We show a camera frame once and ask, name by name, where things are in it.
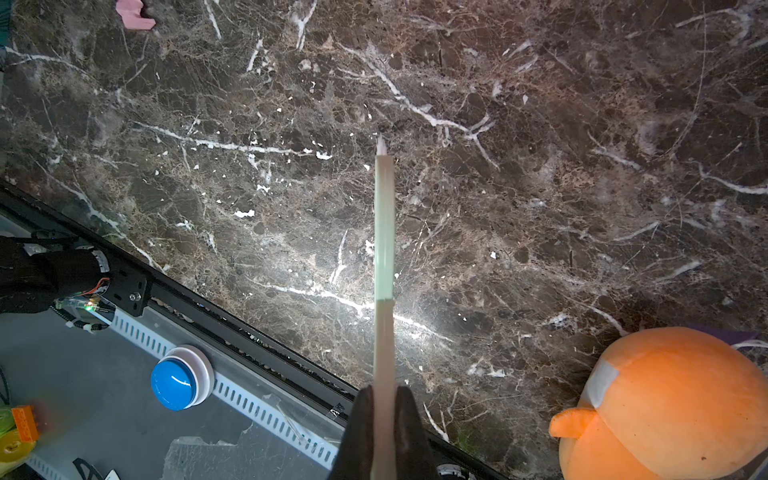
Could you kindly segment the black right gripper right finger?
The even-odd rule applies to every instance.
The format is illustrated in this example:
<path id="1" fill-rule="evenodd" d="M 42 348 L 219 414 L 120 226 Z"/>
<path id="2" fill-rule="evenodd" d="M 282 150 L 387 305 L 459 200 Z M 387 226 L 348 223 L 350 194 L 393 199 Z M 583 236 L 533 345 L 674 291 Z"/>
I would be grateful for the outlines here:
<path id="1" fill-rule="evenodd" d="M 412 391 L 399 386 L 395 399 L 395 456 L 399 480 L 438 480 L 432 450 Z"/>

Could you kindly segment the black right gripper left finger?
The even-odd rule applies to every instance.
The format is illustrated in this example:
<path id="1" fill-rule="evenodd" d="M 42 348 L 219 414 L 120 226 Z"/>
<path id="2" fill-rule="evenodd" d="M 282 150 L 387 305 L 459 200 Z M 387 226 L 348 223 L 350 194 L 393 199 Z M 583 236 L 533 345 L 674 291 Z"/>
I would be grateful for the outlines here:
<path id="1" fill-rule="evenodd" d="M 369 480 L 374 450 L 374 395 L 371 385 L 356 396 L 328 480 Z"/>

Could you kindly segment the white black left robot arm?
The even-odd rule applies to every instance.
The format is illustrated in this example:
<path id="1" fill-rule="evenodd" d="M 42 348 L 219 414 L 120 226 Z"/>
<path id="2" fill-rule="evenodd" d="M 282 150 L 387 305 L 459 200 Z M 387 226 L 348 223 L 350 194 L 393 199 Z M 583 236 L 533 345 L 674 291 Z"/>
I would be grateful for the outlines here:
<path id="1" fill-rule="evenodd" d="M 104 323 L 75 318 L 72 309 L 93 313 L 92 299 L 105 293 L 111 283 L 106 255 L 93 247 L 73 248 L 72 239 L 22 238 L 1 234 L 1 312 L 41 313 L 54 308 L 70 328 L 94 333 Z"/>

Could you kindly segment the light green hand brush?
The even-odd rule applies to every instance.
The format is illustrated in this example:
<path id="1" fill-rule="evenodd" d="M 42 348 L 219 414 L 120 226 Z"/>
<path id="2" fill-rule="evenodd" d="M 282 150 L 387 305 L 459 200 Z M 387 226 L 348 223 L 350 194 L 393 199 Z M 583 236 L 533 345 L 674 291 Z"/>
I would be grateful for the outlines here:
<path id="1" fill-rule="evenodd" d="M 374 411 L 373 461 L 370 477 L 395 479 L 395 176 L 394 159 L 383 137 L 377 139 L 375 159 L 374 229 Z"/>

